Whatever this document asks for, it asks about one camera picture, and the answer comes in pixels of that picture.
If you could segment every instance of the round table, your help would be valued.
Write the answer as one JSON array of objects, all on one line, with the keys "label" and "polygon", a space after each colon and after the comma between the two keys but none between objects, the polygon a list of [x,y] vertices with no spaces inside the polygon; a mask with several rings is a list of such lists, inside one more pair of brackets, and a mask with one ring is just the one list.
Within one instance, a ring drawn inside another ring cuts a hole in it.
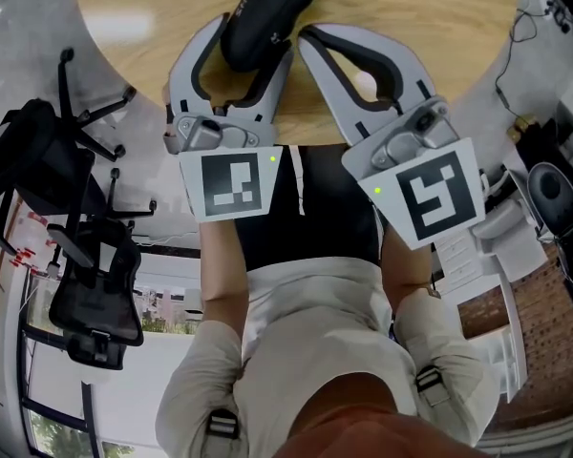
[{"label": "round table", "polygon": [[[78,0],[108,61],[163,106],[170,68],[199,28],[240,0]],[[297,32],[315,22],[352,24],[408,45],[449,101],[476,83],[499,55],[518,0],[314,0]],[[354,79],[356,70],[348,69]],[[244,95],[251,75],[231,72],[215,50],[202,70],[213,104]],[[344,142],[302,59],[296,56],[274,123],[281,144]]]}]

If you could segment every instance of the concrete floor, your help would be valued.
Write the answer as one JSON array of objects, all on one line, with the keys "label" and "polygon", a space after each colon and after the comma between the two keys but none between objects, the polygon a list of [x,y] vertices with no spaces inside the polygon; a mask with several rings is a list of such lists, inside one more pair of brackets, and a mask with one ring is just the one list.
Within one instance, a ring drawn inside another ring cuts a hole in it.
[{"label": "concrete floor", "polygon": [[[540,1],[520,0],[520,5],[530,3],[529,11],[538,13]],[[515,46],[501,87],[519,114],[532,112],[547,119],[573,77],[573,35],[563,35],[552,19],[536,19],[536,23],[539,36]],[[531,31],[530,22],[524,19],[519,35]],[[8,109],[20,108],[36,96],[57,106],[56,66],[60,51],[68,46],[76,53],[69,65],[74,111],[118,99],[126,83],[88,34],[75,0],[0,0],[0,120]],[[482,168],[500,165],[510,147],[504,132],[514,117],[494,93],[506,54],[507,43],[497,62],[452,108],[456,129],[475,139]],[[196,247],[196,234],[165,239],[194,233],[197,225],[189,214],[177,161],[167,155],[159,139],[164,111],[140,95],[126,111],[89,128],[107,145],[123,143],[127,148],[127,156],[118,163],[117,207],[145,208],[155,198],[159,204],[156,216],[139,220],[136,232],[166,244]],[[102,158],[96,161],[100,185],[108,185],[112,166]]]}]

